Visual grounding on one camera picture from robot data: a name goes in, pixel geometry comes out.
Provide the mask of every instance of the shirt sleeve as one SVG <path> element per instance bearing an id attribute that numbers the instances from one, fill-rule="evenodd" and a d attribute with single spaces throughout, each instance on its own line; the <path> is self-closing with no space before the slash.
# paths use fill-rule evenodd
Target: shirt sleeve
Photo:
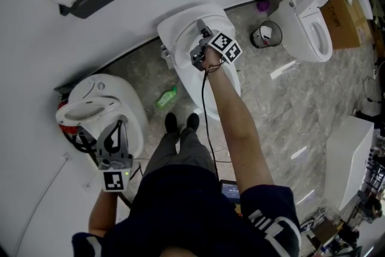
<path id="1" fill-rule="evenodd" d="M 279 257 L 298 257 L 300 224 L 290 188 L 258 185 L 241 194 L 242 215 L 258 228 Z"/>
<path id="2" fill-rule="evenodd" d="M 72 237 L 73 257 L 101 257 L 103 238 L 81 232 Z"/>

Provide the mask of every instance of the toilet bowl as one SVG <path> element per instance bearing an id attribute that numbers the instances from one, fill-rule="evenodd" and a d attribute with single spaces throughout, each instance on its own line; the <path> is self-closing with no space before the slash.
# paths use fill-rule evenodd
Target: toilet bowl
<path id="1" fill-rule="evenodd" d="M 282 30 L 282 45 L 293 57 L 310 62 L 328 61 L 331 38 L 319 10 L 328 0 L 283 0 L 269 19 Z"/>
<path id="2" fill-rule="evenodd" d="M 81 126 L 96 140 L 108 125 L 122 120 L 134 158 L 142 152 L 147 136 L 147 116 L 134 88 L 108 74 L 91 75 L 77 84 L 68 104 L 57 111 L 56 120 L 64 126 Z"/>
<path id="3" fill-rule="evenodd" d="M 224 10 L 216 4 L 199 5 L 181 11 L 158 25 L 158 34 L 170 53 L 170 57 L 182 84 L 194 103 L 203 110 L 202 84 L 204 71 L 197 70 L 190 59 L 192 51 L 202 39 L 197 28 L 197 21 L 201 19 L 215 34 L 222 32 L 231 39 L 235 37 L 235 28 Z M 238 74 L 234 64 L 223 63 L 222 68 L 233 84 L 236 92 L 241 93 Z M 217 105 L 210 83 L 205 84 L 205 107 L 207 115 L 219 120 Z"/>

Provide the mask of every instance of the black shirt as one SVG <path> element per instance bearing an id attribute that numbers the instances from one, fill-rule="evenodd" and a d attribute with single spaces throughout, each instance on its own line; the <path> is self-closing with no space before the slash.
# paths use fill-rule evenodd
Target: black shirt
<path id="1" fill-rule="evenodd" d="M 165 166 L 143 178 L 129 217 L 104 238 L 72 238 L 75 257 L 156 256 L 167 246 L 197 256 L 297 257 L 301 246 L 292 191 L 258 185 L 241 194 L 243 218 L 203 168 Z"/>

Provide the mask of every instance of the gray tile floor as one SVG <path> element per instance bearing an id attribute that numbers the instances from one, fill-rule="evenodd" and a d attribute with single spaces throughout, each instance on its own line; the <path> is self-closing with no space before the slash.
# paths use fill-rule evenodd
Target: gray tile floor
<path id="1" fill-rule="evenodd" d="M 272 0 L 272 10 L 278 1 Z M 275 183 L 291 187 L 296 202 L 315 190 L 297 205 L 297 214 L 302 220 L 318 206 L 328 206 L 322 197 L 328 136 L 354 108 L 370 115 L 380 110 L 378 104 L 366 101 L 362 87 L 363 79 L 372 76 L 374 68 L 372 42 L 366 42 L 361 48 L 334 51 L 326 63 L 298 63 L 272 80 L 271 72 L 294 59 L 282 46 L 256 49 L 251 45 L 250 33 L 267 15 L 259 13 L 255 3 L 231 9 L 227 15 L 244 51 L 236 63 L 241 96 L 254 118 Z M 126 79 L 146 109 L 149 138 L 140 156 L 142 160 L 136 161 L 144 167 L 164 134 L 165 115 L 172 111 L 183 124 L 196 109 L 176 72 L 169 70 L 161 58 L 160 45 L 160 40 L 152 42 L 105 71 Z M 158 109 L 155 101 L 173 85 L 177 85 L 177 98 L 164 109 Z M 366 82 L 366 92 L 374 99 L 380 97 L 379 86 L 373 81 Z M 198 135 L 208 147 L 202 114 L 200 119 Z M 217 160 L 229 161 L 220 123 L 209 119 L 209 130 Z M 291 160 L 291 155 L 304 146 L 307 151 Z M 218 169 L 221 179 L 235 180 L 231 164 L 218 163 Z M 139 181 L 140 177 L 135 177 L 133 186 Z"/>

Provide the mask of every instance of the hand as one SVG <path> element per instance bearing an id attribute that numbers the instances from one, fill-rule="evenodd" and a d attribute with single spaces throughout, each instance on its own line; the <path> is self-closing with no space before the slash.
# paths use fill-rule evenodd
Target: hand
<path id="1" fill-rule="evenodd" d="M 202 67 L 208 70 L 210 67 L 215 67 L 221 63 L 222 55 L 214 48 L 207 46 L 205 50 L 205 60 L 202 62 Z"/>

